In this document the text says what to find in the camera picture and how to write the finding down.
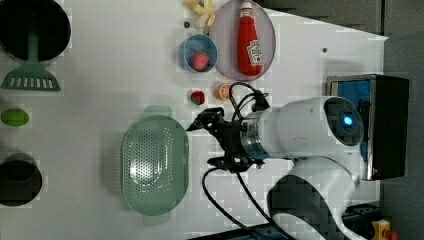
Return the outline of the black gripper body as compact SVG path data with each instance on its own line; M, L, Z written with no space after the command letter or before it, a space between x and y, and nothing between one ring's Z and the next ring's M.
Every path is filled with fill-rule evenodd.
M241 124L236 121L225 121L221 107L210 108L199 114L200 128L208 131L224 151L223 156L210 158L207 163L231 173L247 171L253 164L262 166L263 160L249 156L242 146L240 137Z

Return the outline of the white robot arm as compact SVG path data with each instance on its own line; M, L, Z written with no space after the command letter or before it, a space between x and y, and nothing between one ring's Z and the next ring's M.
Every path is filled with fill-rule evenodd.
M355 105L321 96L254 109L237 120L223 116L220 107L206 109L188 127L208 131L223 149L210 165L239 173L266 159L293 162L266 200L270 223L280 232L294 240L366 240L342 220L365 170L364 124Z

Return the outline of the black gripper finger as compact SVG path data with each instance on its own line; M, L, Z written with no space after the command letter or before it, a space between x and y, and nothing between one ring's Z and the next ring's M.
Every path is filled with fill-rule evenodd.
M201 119L196 118L190 126L187 128L187 131L196 131L203 128L203 122Z

